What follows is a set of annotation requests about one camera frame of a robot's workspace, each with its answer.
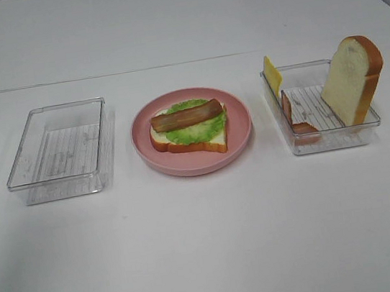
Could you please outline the clear plastic tray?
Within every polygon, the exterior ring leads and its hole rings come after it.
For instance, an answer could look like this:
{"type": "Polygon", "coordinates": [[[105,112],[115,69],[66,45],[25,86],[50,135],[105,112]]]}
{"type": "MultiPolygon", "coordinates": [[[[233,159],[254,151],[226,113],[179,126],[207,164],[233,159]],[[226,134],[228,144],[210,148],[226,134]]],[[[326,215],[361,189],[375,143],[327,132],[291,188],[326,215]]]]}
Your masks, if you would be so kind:
{"type": "Polygon", "coordinates": [[[292,110],[292,122],[307,122],[319,130],[319,142],[310,145],[295,145],[298,137],[289,126],[289,122],[276,100],[271,87],[263,73],[265,98],[273,116],[276,118],[284,134],[290,150],[295,155],[306,155],[328,150],[337,150],[348,147],[367,145],[371,142],[375,129],[381,124],[380,116],[370,108],[364,123],[347,127],[331,108],[321,99],[321,91],[330,69],[330,60],[316,60],[295,65],[280,66],[278,70],[282,75],[280,91],[289,98],[292,110]]]}
{"type": "Polygon", "coordinates": [[[6,187],[26,205],[98,193],[112,138],[103,98],[30,111],[6,187]]]}

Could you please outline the left clear plastic tray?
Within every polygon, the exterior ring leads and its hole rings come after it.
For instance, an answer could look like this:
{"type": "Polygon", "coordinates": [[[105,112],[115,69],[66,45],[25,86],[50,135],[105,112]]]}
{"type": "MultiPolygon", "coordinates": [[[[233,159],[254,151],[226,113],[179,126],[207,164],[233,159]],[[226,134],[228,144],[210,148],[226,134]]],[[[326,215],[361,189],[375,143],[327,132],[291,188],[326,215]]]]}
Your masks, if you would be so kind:
{"type": "Polygon", "coordinates": [[[98,193],[112,138],[103,98],[30,111],[6,187],[26,205],[98,193]]]}

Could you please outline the right clear plastic tray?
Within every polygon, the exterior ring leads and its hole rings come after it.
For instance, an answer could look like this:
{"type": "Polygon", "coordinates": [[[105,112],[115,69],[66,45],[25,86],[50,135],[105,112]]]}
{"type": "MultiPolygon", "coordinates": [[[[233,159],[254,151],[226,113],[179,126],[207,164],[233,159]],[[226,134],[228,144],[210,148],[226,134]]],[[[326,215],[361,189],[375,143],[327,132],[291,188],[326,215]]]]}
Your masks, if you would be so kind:
{"type": "Polygon", "coordinates": [[[316,60],[295,65],[280,66],[278,70],[282,75],[280,91],[289,98],[292,110],[292,122],[307,122],[319,130],[319,142],[310,145],[295,145],[298,137],[289,126],[289,122],[276,100],[271,87],[263,73],[265,98],[273,116],[276,118],[284,134],[290,150],[295,155],[306,155],[328,150],[337,150],[348,147],[367,145],[371,142],[375,129],[381,124],[380,116],[370,108],[364,123],[347,127],[331,108],[321,99],[321,91],[330,69],[330,60],[316,60]]]}

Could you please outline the pink bacon strip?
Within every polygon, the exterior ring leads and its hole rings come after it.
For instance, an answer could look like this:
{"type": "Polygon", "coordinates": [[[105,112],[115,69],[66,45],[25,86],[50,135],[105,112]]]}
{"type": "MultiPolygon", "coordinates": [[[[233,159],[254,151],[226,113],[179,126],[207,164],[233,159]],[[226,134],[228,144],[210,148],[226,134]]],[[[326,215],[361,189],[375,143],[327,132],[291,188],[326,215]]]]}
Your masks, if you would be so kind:
{"type": "Polygon", "coordinates": [[[281,91],[281,101],[281,106],[287,121],[289,122],[289,126],[294,134],[297,135],[295,145],[311,145],[319,142],[321,134],[319,134],[319,130],[314,128],[311,124],[307,122],[293,123],[291,102],[283,90],[281,91]]]}

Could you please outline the pink round plate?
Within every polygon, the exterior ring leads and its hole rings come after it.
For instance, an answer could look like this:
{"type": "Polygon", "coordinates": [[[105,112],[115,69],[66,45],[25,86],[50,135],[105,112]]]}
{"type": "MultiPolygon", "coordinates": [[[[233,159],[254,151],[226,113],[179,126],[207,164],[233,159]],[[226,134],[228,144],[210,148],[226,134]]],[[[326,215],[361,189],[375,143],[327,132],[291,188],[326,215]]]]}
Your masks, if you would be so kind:
{"type": "Polygon", "coordinates": [[[235,160],[248,144],[252,120],[247,107],[236,96],[215,88],[184,88],[172,91],[146,104],[131,126],[133,145],[152,169],[175,176],[205,175],[235,160]],[[227,107],[227,152],[193,151],[170,153],[157,151],[150,141],[150,118],[173,104],[189,99],[217,99],[227,107]]]}

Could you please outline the green lettuce leaf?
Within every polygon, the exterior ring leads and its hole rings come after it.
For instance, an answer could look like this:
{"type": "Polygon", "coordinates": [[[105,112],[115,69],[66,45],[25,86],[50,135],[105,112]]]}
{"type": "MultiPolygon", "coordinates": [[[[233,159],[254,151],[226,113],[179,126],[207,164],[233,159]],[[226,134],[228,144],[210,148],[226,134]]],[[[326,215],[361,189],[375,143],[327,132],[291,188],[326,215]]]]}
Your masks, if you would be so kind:
{"type": "Polygon", "coordinates": [[[175,145],[190,145],[197,142],[221,142],[225,143],[225,125],[227,115],[225,106],[221,103],[223,112],[216,117],[200,122],[190,127],[176,129],[170,132],[156,132],[150,128],[151,136],[159,142],[175,145]]]}

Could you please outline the brown bacon strip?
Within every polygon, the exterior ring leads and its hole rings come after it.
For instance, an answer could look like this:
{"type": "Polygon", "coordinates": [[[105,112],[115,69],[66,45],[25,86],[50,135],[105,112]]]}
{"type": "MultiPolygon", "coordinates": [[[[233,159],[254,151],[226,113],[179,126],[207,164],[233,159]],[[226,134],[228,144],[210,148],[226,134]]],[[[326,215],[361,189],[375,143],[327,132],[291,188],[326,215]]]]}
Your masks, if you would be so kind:
{"type": "Polygon", "coordinates": [[[159,114],[150,119],[150,125],[156,132],[170,132],[204,122],[223,112],[222,105],[211,99],[200,106],[182,109],[169,114],[159,114]]]}

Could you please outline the yellow cheese slice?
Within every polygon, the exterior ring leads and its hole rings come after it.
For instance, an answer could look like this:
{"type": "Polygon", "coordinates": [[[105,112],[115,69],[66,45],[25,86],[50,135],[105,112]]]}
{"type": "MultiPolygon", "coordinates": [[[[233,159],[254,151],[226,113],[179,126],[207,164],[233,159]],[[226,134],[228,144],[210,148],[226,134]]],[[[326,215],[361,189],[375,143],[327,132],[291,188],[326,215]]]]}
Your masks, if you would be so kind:
{"type": "Polygon", "coordinates": [[[282,75],[277,70],[277,68],[273,65],[273,63],[270,61],[270,58],[265,55],[263,57],[263,75],[266,77],[266,81],[268,82],[268,85],[271,87],[271,90],[276,97],[276,100],[279,102],[280,107],[282,108],[282,101],[281,101],[281,83],[282,81],[282,75]]]}

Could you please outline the toast bread slice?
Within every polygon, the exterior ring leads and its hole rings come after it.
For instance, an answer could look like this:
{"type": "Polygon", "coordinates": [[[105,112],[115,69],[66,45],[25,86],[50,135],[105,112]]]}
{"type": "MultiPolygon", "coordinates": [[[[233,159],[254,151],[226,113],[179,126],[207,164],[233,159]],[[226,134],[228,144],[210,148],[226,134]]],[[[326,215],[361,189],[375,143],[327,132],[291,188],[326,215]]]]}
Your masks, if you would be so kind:
{"type": "Polygon", "coordinates": [[[364,123],[382,67],[381,53],[367,37],[346,37],[338,45],[321,99],[345,126],[364,123]]]}
{"type": "Polygon", "coordinates": [[[190,127],[156,132],[150,127],[150,141],[160,152],[227,152],[227,110],[223,103],[221,114],[190,127]]]}

